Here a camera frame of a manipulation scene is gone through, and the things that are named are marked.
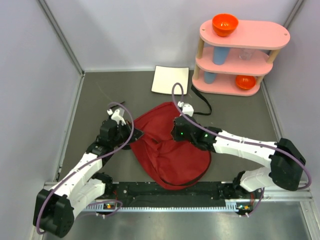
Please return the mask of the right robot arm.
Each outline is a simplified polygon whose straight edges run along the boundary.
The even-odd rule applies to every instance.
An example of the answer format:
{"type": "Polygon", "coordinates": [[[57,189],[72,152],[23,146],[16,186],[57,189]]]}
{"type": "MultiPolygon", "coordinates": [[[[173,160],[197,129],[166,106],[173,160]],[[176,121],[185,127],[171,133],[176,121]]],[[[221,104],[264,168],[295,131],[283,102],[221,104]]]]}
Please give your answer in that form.
{"type": "Polygon", "coordinates": [[[188,141],[202,151],[232,155],[260,164],[260,168],[242,171],[234,178],[233,192],[239,198],[271,186],[287,191],[299,189],[306,160],[286,138],[279,142],[257,141],[220,128],[202,127],[193,117],[182,115],[174,119],[171,135],[175,141],[188,141]]]}

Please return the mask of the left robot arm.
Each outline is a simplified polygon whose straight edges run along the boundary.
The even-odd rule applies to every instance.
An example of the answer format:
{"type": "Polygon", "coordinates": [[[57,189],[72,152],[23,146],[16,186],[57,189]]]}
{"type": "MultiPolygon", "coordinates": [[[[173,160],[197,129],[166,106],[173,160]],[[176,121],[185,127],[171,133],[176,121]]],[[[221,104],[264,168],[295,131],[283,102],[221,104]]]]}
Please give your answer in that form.
{"type": "Polygon", "coordinates": [[[103,121],[95,141],[77,165],[56,185],[37,194],[33,215],[37,233],[63,238],[82,210],[98,197],[109,198],[114,191],[112,179],[99,170],[118,150],[143,134],[129,122],[103,121]]]}

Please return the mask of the red student backpack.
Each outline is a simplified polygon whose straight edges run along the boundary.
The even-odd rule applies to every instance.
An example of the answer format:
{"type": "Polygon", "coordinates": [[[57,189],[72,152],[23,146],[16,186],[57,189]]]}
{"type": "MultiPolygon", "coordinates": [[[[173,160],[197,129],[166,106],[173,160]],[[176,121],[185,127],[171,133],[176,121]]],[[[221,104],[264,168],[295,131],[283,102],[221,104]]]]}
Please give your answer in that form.
{"type": "Polygon", "coordinates": [[[134,120],[143,136],[130,149],[145,172],[166,190],[196,184],[212,162],[211,153],[187,141],[174,141],[171,131],[180,113],[173,102],[164,102],[134,120]]]}

